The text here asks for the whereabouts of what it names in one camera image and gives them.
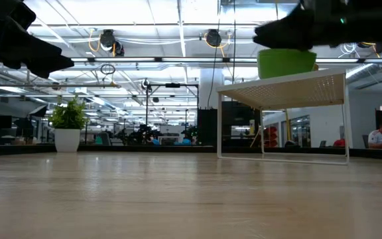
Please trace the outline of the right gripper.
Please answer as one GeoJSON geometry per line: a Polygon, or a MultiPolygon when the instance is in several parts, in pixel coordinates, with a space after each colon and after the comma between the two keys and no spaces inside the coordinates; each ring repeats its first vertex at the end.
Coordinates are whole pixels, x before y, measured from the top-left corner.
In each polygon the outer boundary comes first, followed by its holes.
{"type": "Polygon", "coordinates": [[[302,0],[286,17],[255,28],[253,42],[268,48],[310,50],[351,43],[353,0],[302,0]]]}

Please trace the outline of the green plastic bowl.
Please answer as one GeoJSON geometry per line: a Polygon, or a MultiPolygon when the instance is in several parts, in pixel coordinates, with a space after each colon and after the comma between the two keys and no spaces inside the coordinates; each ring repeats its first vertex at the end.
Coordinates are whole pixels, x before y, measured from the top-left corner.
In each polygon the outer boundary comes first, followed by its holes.
{"type": "Polygon", "coordinates": [[[316,53],[293,49],[260,50],[257,67],[260,79],[274,78],[312,71],[316,53]]]}

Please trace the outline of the small potted green plant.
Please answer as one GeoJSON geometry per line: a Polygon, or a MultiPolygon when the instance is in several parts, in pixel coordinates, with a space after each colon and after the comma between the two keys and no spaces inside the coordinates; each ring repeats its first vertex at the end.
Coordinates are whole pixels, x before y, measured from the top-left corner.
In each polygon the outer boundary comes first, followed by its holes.
{"type": "Polygon", "coordinates": [[[58,153],[77,152],[80,132],[88,122],[85,107],[86,103],[78,96],[74,96],[65,106],[55,106],[49,120],[54,128],[54,143],[58,153]]]}

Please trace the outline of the red stacked bins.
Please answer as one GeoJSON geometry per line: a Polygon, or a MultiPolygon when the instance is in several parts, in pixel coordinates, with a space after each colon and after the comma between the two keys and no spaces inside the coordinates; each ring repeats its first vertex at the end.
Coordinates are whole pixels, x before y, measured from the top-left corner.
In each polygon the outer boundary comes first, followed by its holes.
{"type": "Polygon", "coordinates": [[[278,143],[278,130],[276,127],[266,127],[263,130],[264,146],[265,147],[277,147],[278,143]]]}

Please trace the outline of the black cabinet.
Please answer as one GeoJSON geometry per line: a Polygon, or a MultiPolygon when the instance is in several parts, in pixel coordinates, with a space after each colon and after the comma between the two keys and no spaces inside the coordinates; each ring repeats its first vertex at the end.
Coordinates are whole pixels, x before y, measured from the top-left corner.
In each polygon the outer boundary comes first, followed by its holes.
{"type": "MultiPolygon", "coordinates": [[[[249,147],[260,126],[260,111],[236,101],[222,102],[222,145],[249,147]]],[[[217,145],[217,109],[198,110],[197,139],[202,145],[217,145]]]]}

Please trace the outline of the yellow post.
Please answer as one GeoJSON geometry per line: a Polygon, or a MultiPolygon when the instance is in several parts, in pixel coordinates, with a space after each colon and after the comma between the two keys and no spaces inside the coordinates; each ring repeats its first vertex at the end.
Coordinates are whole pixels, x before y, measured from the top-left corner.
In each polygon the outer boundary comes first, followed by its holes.
{"type": "Polygon", "coordinates": [[[287,134],[287,141],[291,141],[292,131],[291,131],[291,125],[290,125],[290,118],[288,116],[288,109],[285,109],[285,118],[286,118],[286,134],[287,134]]]}

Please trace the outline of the black gantry frame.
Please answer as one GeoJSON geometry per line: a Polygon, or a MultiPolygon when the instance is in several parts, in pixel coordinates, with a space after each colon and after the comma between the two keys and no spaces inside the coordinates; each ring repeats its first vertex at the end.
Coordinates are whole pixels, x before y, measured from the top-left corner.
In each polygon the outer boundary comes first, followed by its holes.
{"type": "Polygon", "coordinates": [[[161,145],[190,144],[186,130],[196,125],[200,92],[197,84],[143,83],[145,125],[157,132],[161,145]]]}

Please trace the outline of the black aluminium table frame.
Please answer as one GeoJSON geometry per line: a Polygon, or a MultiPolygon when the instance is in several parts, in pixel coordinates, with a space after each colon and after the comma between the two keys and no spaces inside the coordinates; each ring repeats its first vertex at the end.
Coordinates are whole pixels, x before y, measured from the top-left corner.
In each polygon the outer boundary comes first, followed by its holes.
{"type": "MultiPolygon", "coordinates": [[[[122,151],[122,152],[146,152],[146,153],[215,153],[216,148],[212,146],[165,146],[165,145],[132,145],[132,146],[105,146],[105,145],[80,145],[79,151],[122,151]]],[[[30,153],[53,153],[56,151],[54,145],[0,145],[0,155],[16,155],[30,153]]],[[[260,153],[259,148],[250,147],[224,147],[224,153],[260,153]]],[[[340,147],[320,148],[266,148],[267,153],[292,153],[303,154],[327,154],[342,155],[344,149],[340,147]]],[[[371,159],[382,159],[382,149],[350,149],[352,157],[363,157],[371,159]]]]}

